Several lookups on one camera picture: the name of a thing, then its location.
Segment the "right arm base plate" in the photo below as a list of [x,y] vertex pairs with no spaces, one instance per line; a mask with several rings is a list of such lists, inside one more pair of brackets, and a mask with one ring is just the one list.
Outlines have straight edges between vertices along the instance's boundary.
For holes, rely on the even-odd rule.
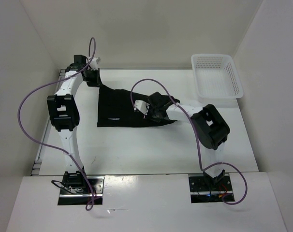
[[226,202],[234,202],[231,179],[225,175],[220,183],[210,188],[204,181],[202,175],[189,175],[189,188],[191,203],[217,203],[222,198]]

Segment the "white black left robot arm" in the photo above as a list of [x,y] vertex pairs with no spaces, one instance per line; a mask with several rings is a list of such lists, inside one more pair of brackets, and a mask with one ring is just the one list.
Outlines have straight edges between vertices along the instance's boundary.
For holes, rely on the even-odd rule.
[[59,90],[47,97],[50,122],[60,136],[66,155],[66,168],[60,187],[71,194],[80,194],[88,189],[77,143],[80,114],[74,97],[84,81],[95,87],[100,86],[99,62],[100,58],[75,55],[73,63],[65,70],[64,82]]

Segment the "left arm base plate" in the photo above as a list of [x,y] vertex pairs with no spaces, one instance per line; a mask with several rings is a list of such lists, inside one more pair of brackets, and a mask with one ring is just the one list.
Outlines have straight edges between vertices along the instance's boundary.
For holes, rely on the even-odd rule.
[[[103,204],[103,187],[104,187],[104,176],[89,176],[88,180],[92,185],[95,193],[95,205]],[[86,188],[72,188],[65,187],[63,181],[53,181],[60,188],[58,205],[68,206],[68,205],[86,205],[91,201],[91,190],[88,185]]]

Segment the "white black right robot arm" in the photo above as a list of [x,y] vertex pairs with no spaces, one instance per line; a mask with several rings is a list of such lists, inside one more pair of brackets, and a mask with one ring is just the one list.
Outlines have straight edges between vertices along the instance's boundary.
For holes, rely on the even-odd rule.
[[199,148],[199,165],[203,171],[204,185],[215,190],[224,177],[224,147],[230,128],[216,107],[183,105],[159,92],[147,97],[146,116],[156,122],[182,121],[190,123]]

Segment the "black sport shorts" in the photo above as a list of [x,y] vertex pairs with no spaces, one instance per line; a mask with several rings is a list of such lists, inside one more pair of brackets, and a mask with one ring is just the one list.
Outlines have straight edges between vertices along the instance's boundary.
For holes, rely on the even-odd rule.
[[98,127],[146,128],[173,124],[174,120],[154,121],[135,112],[130,99],[130,91],[110,88],[106,82],[99,87]]

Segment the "white perforated plastic basket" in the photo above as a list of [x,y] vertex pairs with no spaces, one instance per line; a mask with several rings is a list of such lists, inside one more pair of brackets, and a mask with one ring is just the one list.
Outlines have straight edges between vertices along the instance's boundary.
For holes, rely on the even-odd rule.
[[202,99],[240,99],[241,81],[230,55],[194,54],[191,65],[197,94]]

